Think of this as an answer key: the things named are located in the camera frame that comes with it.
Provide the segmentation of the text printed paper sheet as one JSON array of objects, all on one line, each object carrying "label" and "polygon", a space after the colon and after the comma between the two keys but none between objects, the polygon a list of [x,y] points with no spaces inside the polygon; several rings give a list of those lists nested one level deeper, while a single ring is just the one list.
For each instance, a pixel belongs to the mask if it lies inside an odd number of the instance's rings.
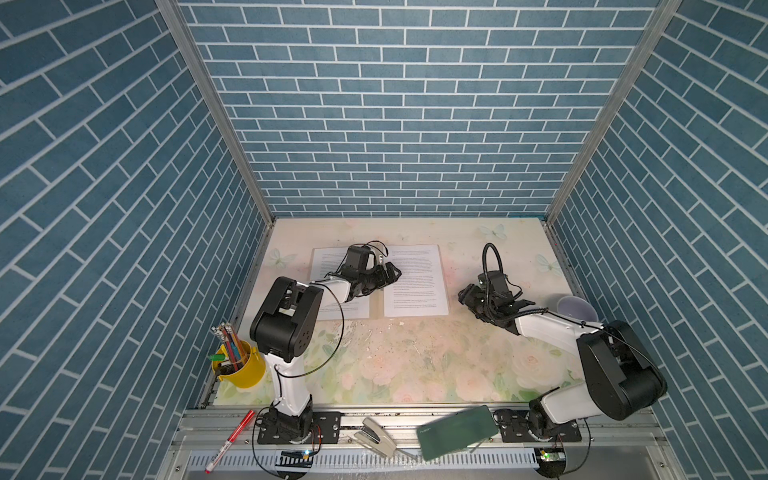
[{"label": "text printed paper sheet", "polygon": [[[328,273],[334,272],[346,255],[345,247],[319,248],[312,253],[310,281],[326,282]],[[325,289],[323,291],[322,304],[318,313],[319,321],[340,320],[344,313],[346,320],[369,319],[371,314],[370,299],[368,297],[355,298],[346,302],[347,295],[343,294],[338,286],[332,287],[341,305],[333,299],[333,296]]]}]

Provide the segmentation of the small-text printed paper sheet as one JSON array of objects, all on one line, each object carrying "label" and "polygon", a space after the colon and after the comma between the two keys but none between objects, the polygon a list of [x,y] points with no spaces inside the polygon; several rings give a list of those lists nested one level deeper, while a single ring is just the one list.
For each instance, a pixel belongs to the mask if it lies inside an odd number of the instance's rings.
[{"label": "small-text printed paper sheet", "polygon": [[436,244],[393,246],[389,261],[401,276],[383,292],[383,314],[391,318],[449,314],[439,247]]}]

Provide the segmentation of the beige cardboard file folder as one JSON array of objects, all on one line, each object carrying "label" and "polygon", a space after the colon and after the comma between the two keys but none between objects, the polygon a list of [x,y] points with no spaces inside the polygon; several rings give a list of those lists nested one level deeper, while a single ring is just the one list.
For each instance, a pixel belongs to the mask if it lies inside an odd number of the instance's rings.
[{"label": "beige cardboard file folder", "polygon": [[370,299],[370,307],[371,307],[371,314],[369,319],[384,319],[384,318],[391,318],[391,317],[385,317],[383,314],[383,292],[384,289],[379,290],[369,296],[366,296]]}]

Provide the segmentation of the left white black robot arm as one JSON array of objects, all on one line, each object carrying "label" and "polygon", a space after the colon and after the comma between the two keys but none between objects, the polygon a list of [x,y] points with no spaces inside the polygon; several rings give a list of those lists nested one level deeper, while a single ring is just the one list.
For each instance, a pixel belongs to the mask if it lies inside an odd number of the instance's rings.
[{"label": "left white black robot arm", "polygon": [[336,269],[309,283],[281,276],[267,292],[250,326],[274,386],[274,399],[261,417],[264,443],[298,444],[318,431],[313,398],[306,386],[303,355],[321,308],[368,297],[395,284],[402,272],[388,260],[382,241],[350,245]]}]

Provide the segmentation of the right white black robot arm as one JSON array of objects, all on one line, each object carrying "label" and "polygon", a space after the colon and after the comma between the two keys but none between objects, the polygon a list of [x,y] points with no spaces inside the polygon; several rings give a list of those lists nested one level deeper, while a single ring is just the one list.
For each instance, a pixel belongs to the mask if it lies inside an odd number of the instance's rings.
[{"label": "right white black robot arm", "polygon": [[529,402],[524,425],[548,441],[577,419],[606,415],[624,420],[667,393],[667,380],[632,327],[576,320],[512,293],[499,270],[482,273],[458,293],[479,320],[517,336],[543,341],[578,357],[581,384],[551,390]]}]

